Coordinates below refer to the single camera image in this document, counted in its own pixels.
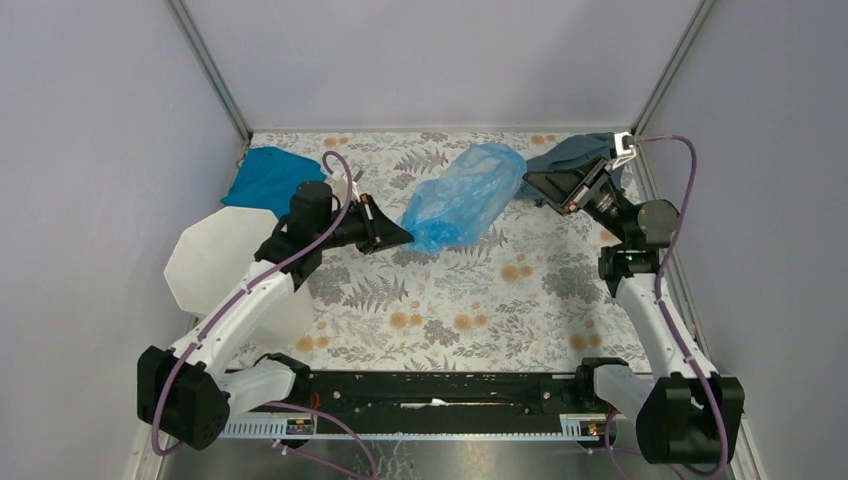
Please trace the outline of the blue plastic trash bag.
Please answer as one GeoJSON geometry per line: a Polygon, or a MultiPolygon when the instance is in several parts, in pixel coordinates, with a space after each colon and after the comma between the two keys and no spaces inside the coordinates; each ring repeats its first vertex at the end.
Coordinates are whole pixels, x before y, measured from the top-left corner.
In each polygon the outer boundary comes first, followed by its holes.
{"type": "Polygon", "coordinates": [[[526,160],[507,145],[470,146],[414,190],[399,219],[413,237],[407,247],[438,254],[473,245],[513,200],[526,172],[526,160]]]}

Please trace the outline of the white trash bin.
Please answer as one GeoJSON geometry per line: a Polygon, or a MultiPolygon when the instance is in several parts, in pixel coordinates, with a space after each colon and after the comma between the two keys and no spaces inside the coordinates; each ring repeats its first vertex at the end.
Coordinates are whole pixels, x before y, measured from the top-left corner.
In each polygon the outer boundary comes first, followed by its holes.
{"type": "MultiPolygon", "coordinates": [[[[269,210],[224,207],[184,230],[164,269],[180,309],[201,320],[211,315],[244,277],[277,222],[269,210]]],[[[291,347],[308,333],[314,318],[305,283],[262,314],[256,329],[236,347],[291,347]]]]}

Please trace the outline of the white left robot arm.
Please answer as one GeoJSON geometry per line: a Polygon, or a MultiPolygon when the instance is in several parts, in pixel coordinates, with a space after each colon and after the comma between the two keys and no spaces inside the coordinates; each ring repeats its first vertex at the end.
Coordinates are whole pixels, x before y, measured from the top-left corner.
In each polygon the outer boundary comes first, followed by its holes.
{"type": "Polygon", "coordinates": [[[310,397],[309,366],[273,353],[231,372],[230,361],[271,310],[305,285],[324,251],[353,245],[364,254],[409,244],[413,235],[369,194],[334,202],[330,185],[298,186],[290,209],[260,245],[232,290],[197,327],[169,348],[148,347],[136,371],[136,412],[152,432],[202,450],[232,418],[277,402],[288,411],[310,397]]]}

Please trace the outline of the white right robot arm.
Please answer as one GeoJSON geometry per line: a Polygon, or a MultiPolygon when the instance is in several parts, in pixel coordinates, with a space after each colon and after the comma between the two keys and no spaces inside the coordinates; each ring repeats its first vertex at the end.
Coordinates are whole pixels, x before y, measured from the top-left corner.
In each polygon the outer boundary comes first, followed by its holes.
{"type": "Polygon", "coordinates": [[[617,238],[599,254],[599,277],[630,319],[651,367],[645,380],[622,360],[584,361],[579,371],[587,376],[573,386],[577,405],[597,412],[608,404],[631,420],[649,463],[726,466],[745,393],[696,345],[668,293],[661,256],[676,238],[678,209],[664,199],[628,200],[603,157],[577,169],[527,172],[523,179],[556,212],[584,212],[617,238]]]}

